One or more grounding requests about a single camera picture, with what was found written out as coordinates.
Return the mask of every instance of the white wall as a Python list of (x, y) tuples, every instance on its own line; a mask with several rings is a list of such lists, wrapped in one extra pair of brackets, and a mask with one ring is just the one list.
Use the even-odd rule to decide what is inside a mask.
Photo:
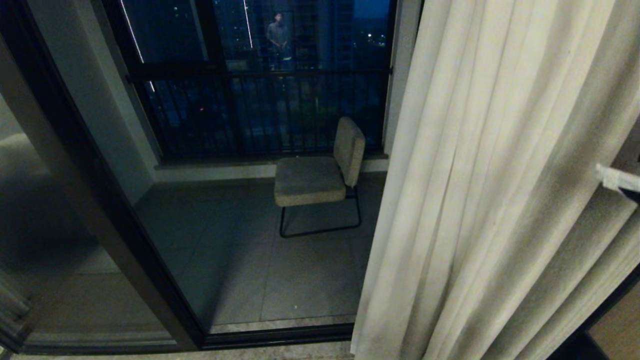
[(114, 79), (111, 75), (109, 81), (106, 79), (101, 61), (105, 54), (96, 54), (92, 47), (95, 34), (87, 33), (83, 26), (81, 17), (86, 14), (79, 13), (74, 0), (28, 3), (87, 127), (129, 202), (134, 204), (152, 186), (152, 174), (135, 144), (140, 141), (139, 134), (127, 127), (127, 120), (137, 118), (126, 110), (122, 97), (114, 97), (110, 87)]
[[(140, 103), (123, 78), (124, 61), (113, 44), (99, 1), (29, 0), (34, 16), (94, 139), (134, 204), (156, 182), (210, 181), (275, 176), (275, 165), (229, 167), (158, 166), (142, 128)], [(399, 0), (393, 64), (385, 124), (385, 153), (390, 154), (408, 75), (421, 0)], [(364, 172), (381, 172), (388, 160), (366, 160)]]

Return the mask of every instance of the white curtain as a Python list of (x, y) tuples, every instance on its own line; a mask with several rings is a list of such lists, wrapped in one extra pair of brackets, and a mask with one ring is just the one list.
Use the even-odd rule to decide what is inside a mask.
[(639, 49), (640, 1), (426, 1), (356, 359), (545, 359), (640, 263)]

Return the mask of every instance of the person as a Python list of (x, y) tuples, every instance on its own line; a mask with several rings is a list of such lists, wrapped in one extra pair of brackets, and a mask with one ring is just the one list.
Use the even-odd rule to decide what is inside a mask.
[(271, 70), (282, 70), (283, 61), (291, 60), (289, 29), (282, 22), (282, 14), (276, 13), (274, 22), (267, 27), (267, 39), (271, 42)]

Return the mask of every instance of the balcony railing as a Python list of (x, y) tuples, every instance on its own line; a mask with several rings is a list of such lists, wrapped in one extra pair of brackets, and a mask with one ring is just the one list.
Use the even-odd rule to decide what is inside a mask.
[(142, 76), (163, 160), (330, 152), (340, 117), (382, 145), (388, 70)]

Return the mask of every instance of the chair metal leg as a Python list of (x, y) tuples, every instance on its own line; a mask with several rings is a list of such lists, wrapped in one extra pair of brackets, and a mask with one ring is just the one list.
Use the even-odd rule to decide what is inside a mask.
[(360, 199), (358, 198), (358, 189), (354, 186), (353, 187), (353, 195), (349, 195), (349, 196), (345, 197), (345, 199), (355, 199), (356, 200), (356, 210), (358, 211), (358, 223), (357, 224), (355, 224), (355, 225), (347, 225), (347, 226), (340, 226), (340, 227), (332, 227), (331, 229), (305, 231), (304, 233), (297, 233), (297, 234), (285, 234), (285, 231), (284, 231), (284, 214), (285, 214), (286, 207), (283, 207), (282, 208), (282, 214), (280, 215), (280, 236), (286, 239), (286, 238), (293, 238), (293, 237), (296, 237), (296, 236), (304, 236), (304, 235), (328, 233), (330, 231), (353, 229), (353, 228), (356, 228), (356, 227), (360, 226), (360, 224), (362, 224), (362, 217), (360, 216)]

